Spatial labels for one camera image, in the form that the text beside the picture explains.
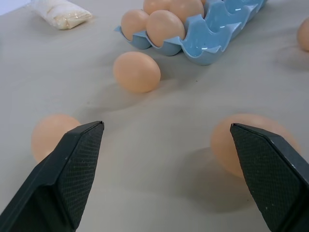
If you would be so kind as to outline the brown egg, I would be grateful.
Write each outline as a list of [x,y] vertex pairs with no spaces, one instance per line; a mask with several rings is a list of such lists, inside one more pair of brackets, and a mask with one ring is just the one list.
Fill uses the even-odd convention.
[[146,32],[156,47],[162,47],[164,40],[174,37],[185,38],[182,21],[172,12],[157,10],[150,14],[146,24]]
[[113,75],[124,89],[134,93],[147,93],[157,88],[161,79],[158,64],[141,52],[121,54],[113,64]]
[[175,14],[184,24],[188,17],[205,16],[201,0],[171,0],[169,11]]
[[149,15],[143,10],[129,10],[121,18],[121,30],[123,35],[132,41],[133,34],[145,31]]
[[65,133],[80,125],[77,119],[64,114],[43,118],[31,135],[31,150],[35,160],[41,162],[55,149]]
[[261,128],[283,137],[298,153],[300,146],[292,134],[277,121],[265,116],[255,114],[233,114],[224,118],[213,129],[211,135],[211,149],[222,167],[234,176],[244,178],[239,163],[233,137],[230,133],[232,123],[240,123],[256,128]]
[[151,14],[157,10],[169,10],[171,0],[144,0],[143,10],[147,14]]
[[297,30],[297,42],[302,50],[309,52],[309,17],[301,23]]

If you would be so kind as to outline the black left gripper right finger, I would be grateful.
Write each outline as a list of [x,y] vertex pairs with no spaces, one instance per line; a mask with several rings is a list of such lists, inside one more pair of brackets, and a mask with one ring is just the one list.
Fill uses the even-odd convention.
[[233,123],[246,185],[271,232],[309,232],[309,163],[280,135]]

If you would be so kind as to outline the clear bag of white grains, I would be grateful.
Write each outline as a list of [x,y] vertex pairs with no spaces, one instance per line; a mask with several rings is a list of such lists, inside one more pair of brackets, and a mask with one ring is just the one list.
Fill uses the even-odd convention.
[[72,29],[93,16],[68,0],[31,0],[31,7],[47,23],[60,30]]

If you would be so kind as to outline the blue plastic egg tray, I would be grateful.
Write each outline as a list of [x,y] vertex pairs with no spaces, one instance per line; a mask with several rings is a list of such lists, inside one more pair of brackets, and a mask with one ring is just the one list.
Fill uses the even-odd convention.
[[146,30],[133,34],[129,41],[122,33],[121,25],[115,30],[132,46],[138,49],[153,47],[164,56],[173,56],[183,51],[189,60],[198,65],[214,63],[226,50],[230,41],[259,12],[267,0],[201,0],[205,16],[188,17],[183,24],[185,38],[164,40],[156,47]]

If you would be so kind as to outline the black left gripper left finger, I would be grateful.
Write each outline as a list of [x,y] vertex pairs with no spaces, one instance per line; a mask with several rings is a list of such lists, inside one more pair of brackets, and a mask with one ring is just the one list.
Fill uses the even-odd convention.
[[0,214],[0,232],[76,232],[92,188],[104,123],[80,125],[26,178]]

